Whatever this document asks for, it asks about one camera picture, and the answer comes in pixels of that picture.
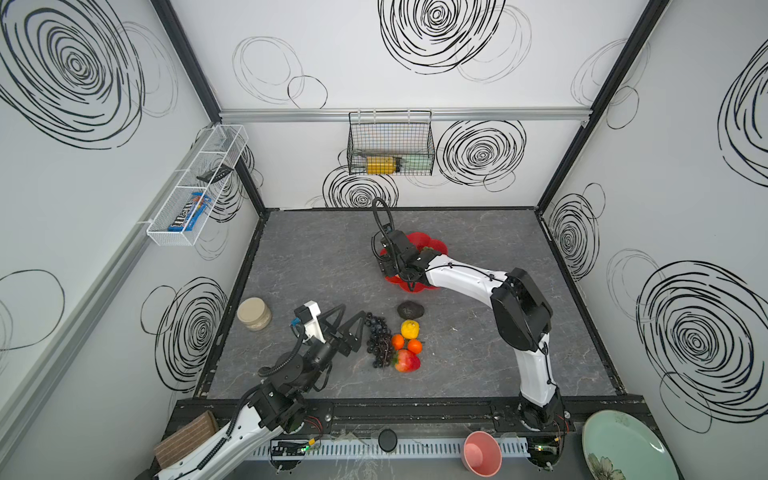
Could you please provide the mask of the small orange tangerine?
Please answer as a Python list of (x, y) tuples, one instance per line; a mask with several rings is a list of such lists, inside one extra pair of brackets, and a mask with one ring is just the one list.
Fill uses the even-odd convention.
[(405, 347), (405, 338), (401, 334), (394, 335), (391, 341), (395, 350), (401, 350)]
[(407, 342), (407, 350), (418, 355), (422, 352), (423, 345), (418, 339), (411, 339)]

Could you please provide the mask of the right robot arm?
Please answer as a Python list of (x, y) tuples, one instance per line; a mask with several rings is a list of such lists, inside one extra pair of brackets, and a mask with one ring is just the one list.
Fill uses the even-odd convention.
[(390, 225), (372, 237), (382, 273), (408, 287), (447, 289), (489, 307), (502, 340), (513, 350), (519, 370), (518, 415), (532, 431), (550, 425), (561, 404), (550, 361), (553, 310), (523, 269), (492, 271), (459, 262), (438, 250), (419, 248)]

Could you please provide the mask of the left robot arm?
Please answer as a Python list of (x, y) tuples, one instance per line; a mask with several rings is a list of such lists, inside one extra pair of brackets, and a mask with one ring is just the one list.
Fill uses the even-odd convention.
[(258, 370), (260, 383), (238, 400), (230, 421), (181, 460), (139, 479), (223, 479), (258, 447), (301, 429), (307, 415), (305, 394), (320, 391), (322, 375), (332, 370), (334, 357), (357, 352), (371, 316), (364, 311), (344, 317), (340, 304), (322, 312), (309, 301), (294, 311), (290, 328), (292, 349), (272, 366)]

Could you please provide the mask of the dark avocado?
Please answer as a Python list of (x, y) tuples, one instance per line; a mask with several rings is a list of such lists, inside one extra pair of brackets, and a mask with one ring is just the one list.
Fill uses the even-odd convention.
[(425, 307), (414, 301), (404, 301), (397, 306), (396, 310), (403, 320), (417, 320), (425, 314)]

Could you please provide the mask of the red flower fruit bowl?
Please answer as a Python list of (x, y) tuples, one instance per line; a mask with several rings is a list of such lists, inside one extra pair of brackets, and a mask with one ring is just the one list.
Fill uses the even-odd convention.
[[(433, 259), (435, 259), (437, 256), (440, 255), (446, 255), (447, 254), (447, 247), (446, 245), (440, 241), (433, 239), (429, 235), (422, 233), (422, 232), (414, 232), (410, 234), (405, 234), (408, 239), (423, 253), (427, 253), (429, 255), (429, 262)], [(380, 246), (379, 247), (373, 247), (373, 251), (375, 253), (375, 257), (377, 259), (379, 268), (380, 268), (380, 254), (384, 253), (384, 249), (381, 245), (381, 240), (379, 239)], [(388, 279), (385, 277), (385, 279), (389, 283), (393, 283), (395, 285), (398, 285), (401, 289), (412, 292), (412, 293), (419, 293), (423, 290), (436, 290), (437, 287), (433, 286), (430, 282), (425, 288), (407, 288), (405, 285), (402, 284), (402, 282), (395, 278), (395, 279)]]

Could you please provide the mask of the small yellow fruit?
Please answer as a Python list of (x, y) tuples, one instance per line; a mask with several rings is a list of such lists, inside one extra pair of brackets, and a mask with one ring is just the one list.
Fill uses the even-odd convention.
[(400, 334), (406, 340), (417, 339), (420, 333), (420, 324), (415, 320), (405, 320), (401, 324)]

